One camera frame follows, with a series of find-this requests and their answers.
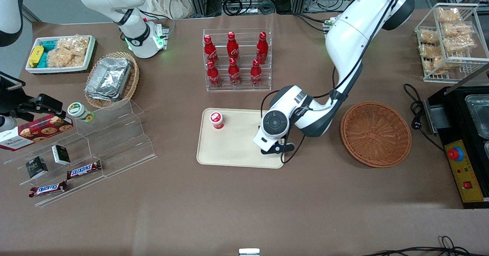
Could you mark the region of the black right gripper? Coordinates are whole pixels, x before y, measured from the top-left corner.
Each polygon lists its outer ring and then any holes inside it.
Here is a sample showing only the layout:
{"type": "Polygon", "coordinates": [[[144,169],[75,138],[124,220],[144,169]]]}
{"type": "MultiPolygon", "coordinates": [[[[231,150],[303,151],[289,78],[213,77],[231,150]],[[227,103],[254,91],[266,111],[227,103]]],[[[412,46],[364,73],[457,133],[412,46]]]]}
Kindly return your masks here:
{"type": "Polygon", "coordinates": [[[63,103],[46,94],[37,97],[25,96],[15,108],[15,117],[25,121],[33,121],[34,113],[52,114],[64,119],[63,103]]]}

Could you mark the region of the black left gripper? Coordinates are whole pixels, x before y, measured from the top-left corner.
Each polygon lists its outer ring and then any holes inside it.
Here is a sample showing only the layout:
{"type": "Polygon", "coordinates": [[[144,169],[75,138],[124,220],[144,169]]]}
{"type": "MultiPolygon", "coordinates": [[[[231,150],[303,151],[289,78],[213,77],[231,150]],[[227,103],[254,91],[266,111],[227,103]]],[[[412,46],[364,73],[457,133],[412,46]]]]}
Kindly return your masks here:
{"type": "Polygon", "coordinates": [[[268,154],[282,154],[286,152],[292,152],[295,150],[295,145],[293,143],[279,143],[276,142],[274,145],[269,148],[269,150],[264,151],[261,150],[261,154],[263,155],[268,155],[268,154]]]}

